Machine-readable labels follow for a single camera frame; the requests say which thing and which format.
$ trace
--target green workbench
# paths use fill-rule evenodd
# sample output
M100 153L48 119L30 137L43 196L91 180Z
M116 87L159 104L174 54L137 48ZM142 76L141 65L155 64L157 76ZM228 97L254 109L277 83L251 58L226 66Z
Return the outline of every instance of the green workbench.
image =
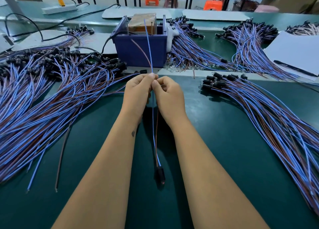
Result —
M31 4L34 3L21 3L28 7ZM6 11L0 7L0 15L5 15ZM64 15L56 19L70 17ZM318 16L310 15L247 15L253 16L258 22L274 24L280 29L303 23L306 19L319 20ZM90 21L105 21L101 20L101 14L99 16L100 19L98 16L96 19L91 16ZM204 21L194 23L203 27L229 25ZM213 39L213 31L205 35L206 39L201 46L225 54L226 58L233 55L235 49L232 44ZM270 228L319 228L317 216L307 207L293 180L245 113L231 100L202 92L198 88L202 78L175 74L171 77L184 91L190 121ZM254 82L276 95L305 122L319 129L318 93L296 83ZM44 155L27 194L26 188L36 162L29 173L24 170L0 186L0 228L46 229L52 226L101 148L121 105L122 95L111 95L100 99L78 118L66 144L58 193L54 190L54 184L64 137ZM157 187L154 180L151 117L151 106L148 106L136 134L126 228L193 228L173 134L161 116L158 156L165 170L165 186Z

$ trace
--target hand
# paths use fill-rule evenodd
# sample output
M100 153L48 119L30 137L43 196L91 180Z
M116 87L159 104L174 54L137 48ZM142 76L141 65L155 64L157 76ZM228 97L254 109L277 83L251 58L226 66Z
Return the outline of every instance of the hand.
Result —
M188 120L184 94L177 82L164 76L153 80L152 87L159 111L172 130L179 126L181 121Z
M146 102L151 96L151 84L158 75L140 74L126 83L121 113L138 124L141 122Z

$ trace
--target forearm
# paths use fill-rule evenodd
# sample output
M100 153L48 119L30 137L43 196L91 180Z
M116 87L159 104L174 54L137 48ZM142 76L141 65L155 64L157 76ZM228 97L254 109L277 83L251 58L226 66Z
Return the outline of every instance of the forearm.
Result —
M172 130L194 227L268 228L190 121Z
M135 133L120 114L52 228L124 228Z

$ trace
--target black pen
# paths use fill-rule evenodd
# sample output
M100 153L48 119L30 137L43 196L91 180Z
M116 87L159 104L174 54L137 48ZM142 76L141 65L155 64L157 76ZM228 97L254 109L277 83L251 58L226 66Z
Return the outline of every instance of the black pen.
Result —
M312 76L312 77L318 77L317 75L313 74L313 73L310 73L308 71L305 71L305 70L302 70L300 68L297 68L297 67L294 67L294 66L291 66L289 64L286 64L286 63L283 63L281 61L278 61L278 60L274 60L274 63L278 64L278 65L281 65L281 66L284 66L286 68L290 68L290 69L293 69L295 71L298 71L298 72L301 72L303 74L306 74L306 75L309 75L309 76Z

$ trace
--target blue plastic bin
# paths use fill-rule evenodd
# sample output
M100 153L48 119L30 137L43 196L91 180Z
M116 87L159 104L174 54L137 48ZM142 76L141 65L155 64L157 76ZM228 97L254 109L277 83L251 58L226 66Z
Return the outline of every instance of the blue plastic bin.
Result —
M124 16L114 31L111 33L110 37L115 35L119 31L128 30L128 18ZM162 68L166 62L166 42L167 42L167 32L166 32L166 17L163 15L163 25L157 26L157 35L151 35L149 33L149 41L152 54L152 63L154 68ZM141 50L133 43L134 40L145 52L148 59L150 59L150 52L147 44L146 35L127 35L119 34L112 38L115 44L118 57L121 61L126 62L127 66L133 67L150 67L145 55Z

